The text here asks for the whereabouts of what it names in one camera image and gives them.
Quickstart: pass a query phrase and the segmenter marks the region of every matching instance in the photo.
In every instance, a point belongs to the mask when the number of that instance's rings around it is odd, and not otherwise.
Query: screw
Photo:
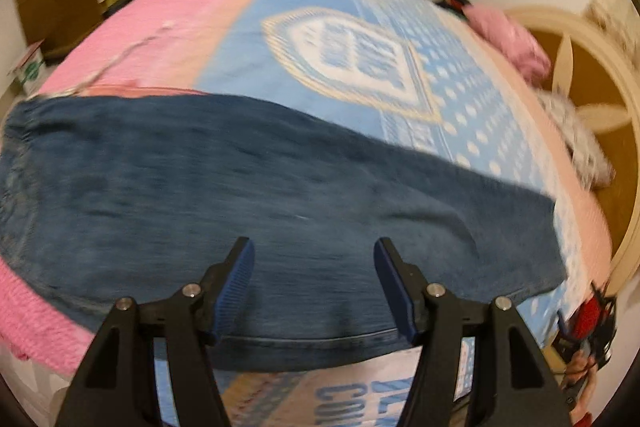
[[[446,292],[444,286],[436,282],[432,282],[427,286],[427,293],[431,295],[431,297],[442,297]]]
[[[123,297],[116,301],[116,308],[121,312],[127,311],[133,306],[133,299],[131,297]]]
[[[202,288],[200,288],[200,285],[196,282],[192,282],[182,288],[182,295],[193,298],[196,295],[200,295],[201,291]]]
[[[511,309],[511,299],[507,297],[497,297],[495,299],[495,305],[498,306],[503,312]]]

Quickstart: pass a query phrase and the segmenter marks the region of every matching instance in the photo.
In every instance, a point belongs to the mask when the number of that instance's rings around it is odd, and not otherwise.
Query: folded dark blue jeans
[[[374,269],[381,236],[462,298],[519,303],[565,279],[547,197],[245,97],[20,103],[0,184],[4,260],[94,331],[116,298],[165,298],[252,238],[219,369],[316,369],[408,347]]]

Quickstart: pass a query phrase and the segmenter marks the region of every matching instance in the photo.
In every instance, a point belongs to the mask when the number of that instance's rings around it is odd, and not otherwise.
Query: beige curtain
[[[620,45],[640,72],[640,16],[631,0],[591,0],[584,15]]]

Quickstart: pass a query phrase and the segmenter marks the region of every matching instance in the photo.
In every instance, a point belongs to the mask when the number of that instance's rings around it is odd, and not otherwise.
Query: fluffy pink towel
[[[551,60],[524,26],[490,6],[469,4],[462,10],[469,25],[507,58],[527,84],[537,86],[549,75]]]

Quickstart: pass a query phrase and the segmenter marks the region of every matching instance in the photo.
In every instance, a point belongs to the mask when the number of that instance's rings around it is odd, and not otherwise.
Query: headboard
[[[640,79],[599,28],[576,14],[544,6],[508,10],[533,33],[553,63],[544,89],[566,94],[616,170],[594,193],[613,246],[608,293],[640,265]]]

